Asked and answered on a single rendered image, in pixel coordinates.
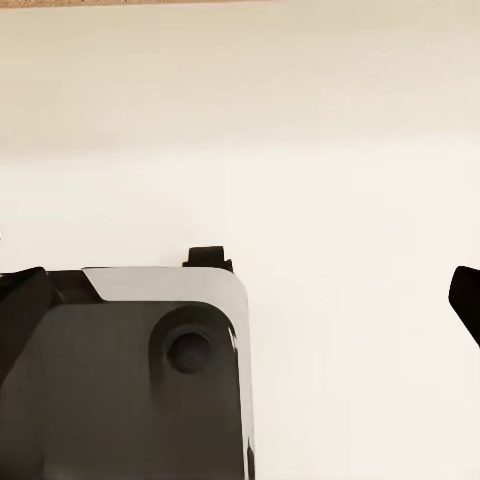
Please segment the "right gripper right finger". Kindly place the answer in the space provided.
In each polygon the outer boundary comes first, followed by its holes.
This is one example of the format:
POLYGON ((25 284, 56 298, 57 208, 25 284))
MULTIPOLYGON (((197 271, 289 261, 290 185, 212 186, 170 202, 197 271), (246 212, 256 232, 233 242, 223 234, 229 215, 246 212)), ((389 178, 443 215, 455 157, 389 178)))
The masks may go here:
POLYGON ((448 302, 480 347, 480 270, 456 267, 448 302))

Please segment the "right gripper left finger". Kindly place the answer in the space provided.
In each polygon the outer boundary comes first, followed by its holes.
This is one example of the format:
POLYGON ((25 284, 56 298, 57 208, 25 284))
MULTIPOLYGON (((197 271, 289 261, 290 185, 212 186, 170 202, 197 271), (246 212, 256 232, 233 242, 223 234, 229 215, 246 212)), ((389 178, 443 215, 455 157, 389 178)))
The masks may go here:
POLYGON ((42 266, 0 275, 0 386, 52 304, 42 266))

